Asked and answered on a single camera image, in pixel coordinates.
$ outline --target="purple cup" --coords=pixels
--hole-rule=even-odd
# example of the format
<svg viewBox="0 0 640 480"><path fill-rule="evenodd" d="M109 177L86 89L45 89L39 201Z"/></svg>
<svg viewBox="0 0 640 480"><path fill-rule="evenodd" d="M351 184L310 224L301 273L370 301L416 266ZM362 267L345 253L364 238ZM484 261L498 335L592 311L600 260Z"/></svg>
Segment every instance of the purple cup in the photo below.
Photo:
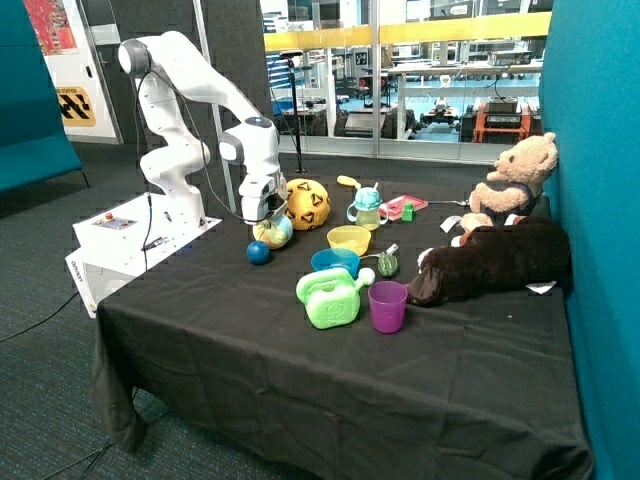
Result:
<svg viewBox="0 0 640 480"><path fill-rule="evenodd" d="M373 327L381 333L400 330L407 306L406 287L398 282L376 282L368 293Z"/></svg>

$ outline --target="yellow beam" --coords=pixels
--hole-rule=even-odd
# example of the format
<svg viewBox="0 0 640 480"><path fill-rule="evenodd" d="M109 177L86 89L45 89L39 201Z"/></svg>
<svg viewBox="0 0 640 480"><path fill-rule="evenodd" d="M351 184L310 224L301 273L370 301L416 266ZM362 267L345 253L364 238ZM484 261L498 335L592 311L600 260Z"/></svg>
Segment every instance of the yellow beam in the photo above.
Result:
<svg viewBox="0 0 640 480"><path fill-rule="evenodd" d="M370 26L331 28L305 32L268 33L264 36L267 52L281 50L353 47L371 45L373 34Z"/></svg>
<svg viewBox="0 0 640 480"><path fill-rule="evenodd" d="M551 13L543 12L381 25L380 43L537 37L548 34L550 21Z"/></svg>
<svg viewBox="0 0 640 480"><path fill-rule="evenodd" d="M549 32L551 12L489 15L431 22L380 26L380 43L439 42L506 37L537 37ZM304 32L268 33L267 52L371 45L371 27L335 28Z"/></svg>

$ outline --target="glass wall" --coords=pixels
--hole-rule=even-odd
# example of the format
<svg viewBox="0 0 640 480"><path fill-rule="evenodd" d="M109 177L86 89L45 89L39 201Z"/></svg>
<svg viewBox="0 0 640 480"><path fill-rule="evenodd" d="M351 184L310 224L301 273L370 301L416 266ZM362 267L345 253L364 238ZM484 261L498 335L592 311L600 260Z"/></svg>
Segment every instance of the glass wall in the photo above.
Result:
<svg viewBox="0 0 640 480"><path fill-rule="evenodd" d="M552 3L261 0L282 150L493 161L542 131Z"/></svg>

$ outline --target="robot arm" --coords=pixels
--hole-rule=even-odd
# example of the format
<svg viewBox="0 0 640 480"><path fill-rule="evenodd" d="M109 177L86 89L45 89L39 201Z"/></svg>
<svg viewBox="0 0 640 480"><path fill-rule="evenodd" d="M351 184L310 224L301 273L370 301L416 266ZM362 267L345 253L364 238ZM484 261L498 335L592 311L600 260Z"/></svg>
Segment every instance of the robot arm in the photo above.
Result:
<svg viewBox="0 0 640 480"><path fill-rule="evenodd" d="M149 128L167 141L166 147L143 158L142 168L149 181L175 201L172 203L182 206L185 221L201 221L204 217L199 192L187 185L184 177L205 166L209 151L184 124L173 89L195 102L223 106L240 121L218 142L225 161L247 169L239 188L245 222L256 224L284 213L287 187L278 162L275 126L211 67L184 35L167 32L126 40L118 57L123 70L136 78Z"/></svg>

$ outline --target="brown plush toy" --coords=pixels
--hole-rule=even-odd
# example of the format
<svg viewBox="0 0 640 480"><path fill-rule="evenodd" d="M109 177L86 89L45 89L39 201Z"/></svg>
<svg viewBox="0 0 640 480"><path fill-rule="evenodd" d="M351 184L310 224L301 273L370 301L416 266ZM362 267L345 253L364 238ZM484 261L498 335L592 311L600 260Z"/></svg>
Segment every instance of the brown plush toy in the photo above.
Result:
<svg viewBox="0 0 640 480"><path fill-rule="evenodd" d="M420 260L420 273L406 285L407 301L431 306L483 291L559 282L570 272L570 256L567 234L543 217L480 226L463 235L460 247L434 248Z"/></svg>
<svg viewBox="0 0 640 480"><path fill-rule="evenodd" d="M526 216L542 194L542 184L558 162L556 135L528 137L503 152L495 162L495 172L487 175L496 186L479 183L469 197L468 213L460 220L465 232L480 225L504 225L509 215Z"/></svg>

